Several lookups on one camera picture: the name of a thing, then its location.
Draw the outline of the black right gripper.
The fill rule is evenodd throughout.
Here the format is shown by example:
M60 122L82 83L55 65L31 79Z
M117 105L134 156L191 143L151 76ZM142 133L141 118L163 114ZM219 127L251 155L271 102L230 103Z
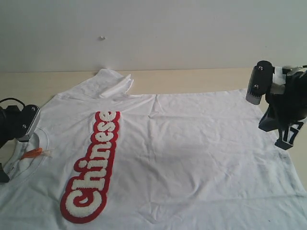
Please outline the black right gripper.
M304 125L307 117L307 72L298 71L286 78L284 94L265 95L269 104L259 122L259 128L266 132L278 129L275 146L288 150Z

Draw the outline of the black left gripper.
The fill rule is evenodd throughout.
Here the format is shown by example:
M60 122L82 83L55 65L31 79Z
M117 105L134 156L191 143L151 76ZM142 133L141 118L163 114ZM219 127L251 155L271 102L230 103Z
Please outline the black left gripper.
M29 121L25 114L25 108L20 110L16 105L0 108L0 147L2 148L9 140L24 137L29 128ZM8 183L9 176L0 163L0 183Z

